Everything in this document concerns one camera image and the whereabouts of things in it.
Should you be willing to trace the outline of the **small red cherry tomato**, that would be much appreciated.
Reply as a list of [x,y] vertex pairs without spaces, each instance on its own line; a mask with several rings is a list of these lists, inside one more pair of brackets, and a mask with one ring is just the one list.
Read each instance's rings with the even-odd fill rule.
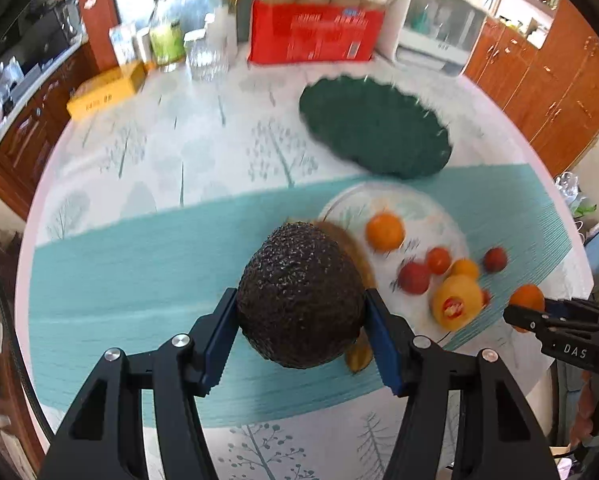
[[508,254],[501,247],[496,246],[487,250],[483,257],[483,267],[488,273],[499,273],[508,265]]

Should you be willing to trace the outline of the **yellow apple with sticker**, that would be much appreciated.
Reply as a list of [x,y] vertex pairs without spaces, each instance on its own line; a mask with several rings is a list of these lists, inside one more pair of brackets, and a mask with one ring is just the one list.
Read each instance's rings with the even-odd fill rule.
[[448,332],[467,326],[482,308],[482,289],[466,275],[450,275],[436,288],[431,300],[433,318]]

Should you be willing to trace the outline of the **small yellow orange kumquat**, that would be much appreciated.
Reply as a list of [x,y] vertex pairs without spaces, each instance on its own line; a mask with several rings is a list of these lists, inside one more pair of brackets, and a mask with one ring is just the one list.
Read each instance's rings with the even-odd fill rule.
[[470,278],[473,281],[477,281],[479,278],[478,265],[471,259],[462,258],[452,263],[449,270],[450,275],[460,275],[464,278]]

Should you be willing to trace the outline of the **brown ripe banana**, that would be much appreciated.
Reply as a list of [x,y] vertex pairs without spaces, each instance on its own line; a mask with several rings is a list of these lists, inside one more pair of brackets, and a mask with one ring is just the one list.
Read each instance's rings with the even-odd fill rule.
[[[339,251],[346,256],[350,266],[355,268],[353,273],[354,288],[357,292],[362,289],[377,287],[377,280],[365,251],[357,240],[342,226],[327,221],[313,222],[330,240],[337,245]],[[360,326],[356,340],[345,351],[345,362],[351,374],[358,374],[369,366],[373,360],[373,351],[365,329]]]

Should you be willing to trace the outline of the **large orange mandarin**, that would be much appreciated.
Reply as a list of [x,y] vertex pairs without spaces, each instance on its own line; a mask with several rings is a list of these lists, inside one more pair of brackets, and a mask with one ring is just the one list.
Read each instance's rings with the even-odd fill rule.
[[365,225],[365,239],[374,252],[393,252],[405,238],[403,222],[389,211],[374,214]]

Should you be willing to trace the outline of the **dark avocado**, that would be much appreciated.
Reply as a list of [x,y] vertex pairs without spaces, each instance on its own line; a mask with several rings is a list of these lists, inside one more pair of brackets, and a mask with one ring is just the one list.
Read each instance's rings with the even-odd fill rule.
[[286,222],[246,264],[236,293],[244,337],[260,356],[305,370],[331,362],[362,325],[355,268],[310,222]]

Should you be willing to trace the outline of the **round white floral placemat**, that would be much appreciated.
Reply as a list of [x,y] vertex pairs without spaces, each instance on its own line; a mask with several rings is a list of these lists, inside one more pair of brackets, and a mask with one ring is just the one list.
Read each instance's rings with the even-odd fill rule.
[[[389,212],[401,221],[406,236],[393,252],[374,252],[365,238],[365,225],[372,217]],[[425,335],[443,346],[451,339],[429,309],[434,289],[443,280],[432,276],[427,292],[420,296],[404,292],[397,283],[399,269],[410,260],[423,262],[429,249],[444,247],[453,259],[467,258],[467,238],[456,221],[431,196],[411,186],[387,181],[367,181],[350,186],[332,198],[320,212],[348,231],[368,258],[377,290],[386,307],[405,318],[414,333]]]

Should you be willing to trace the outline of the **wooden cabinet right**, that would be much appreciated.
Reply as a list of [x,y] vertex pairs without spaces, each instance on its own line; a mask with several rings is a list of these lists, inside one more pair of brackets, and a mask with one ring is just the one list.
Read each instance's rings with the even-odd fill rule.
[[569,0],[560,2],[540,48],[487,18],[465,76],[505,112],[554,177],[599,136],[599,37]]

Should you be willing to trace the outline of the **dark green scalloped plate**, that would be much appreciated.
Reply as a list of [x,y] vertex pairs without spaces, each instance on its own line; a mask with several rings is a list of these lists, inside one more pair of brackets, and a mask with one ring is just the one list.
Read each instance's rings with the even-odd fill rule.
[[372,174],[429,177],[452,154],[448,127],[433,108],[372,77],[321,78],[301,92],[298,108],[313,140]]

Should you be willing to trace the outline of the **white countertop sterilizer cabinet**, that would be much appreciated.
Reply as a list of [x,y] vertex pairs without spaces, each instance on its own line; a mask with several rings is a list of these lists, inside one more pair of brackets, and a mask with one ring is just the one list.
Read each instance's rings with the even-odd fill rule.
[[459,76],[470,62],[487,16],[477,0],[393,0],[375,51],[396,66],[419,64]]

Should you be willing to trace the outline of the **yellow cardboard box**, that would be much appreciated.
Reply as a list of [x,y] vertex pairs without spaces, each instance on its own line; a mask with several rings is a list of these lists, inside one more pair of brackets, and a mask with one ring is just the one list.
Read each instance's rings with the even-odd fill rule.
[[66,104],[70,118],[80,120],[135,96],[146,71],[141,61],[117,66],[80,84]]

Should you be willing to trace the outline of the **red paper cup package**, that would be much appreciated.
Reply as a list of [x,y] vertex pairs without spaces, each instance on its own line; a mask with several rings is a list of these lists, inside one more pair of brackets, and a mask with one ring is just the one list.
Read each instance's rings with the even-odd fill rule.
[[394,0],[252,0],[249,61],[257,65],[371,60]]

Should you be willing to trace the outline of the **clear glass cup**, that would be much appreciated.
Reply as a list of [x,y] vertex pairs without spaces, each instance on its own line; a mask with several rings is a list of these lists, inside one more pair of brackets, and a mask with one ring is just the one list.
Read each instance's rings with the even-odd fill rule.
[[212,81],[229,70],[226,41],[214,38],[207,29],[184,35],[186,66],[196,81]]

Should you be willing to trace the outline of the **bottle with green label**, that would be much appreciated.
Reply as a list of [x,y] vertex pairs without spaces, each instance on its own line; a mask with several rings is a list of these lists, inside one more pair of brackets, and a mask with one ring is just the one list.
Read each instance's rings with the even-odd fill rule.
[[167,0],[154,0],[148,36],[155,63],[162,72],[172,72],[183,62],[185,50],[180,18]]

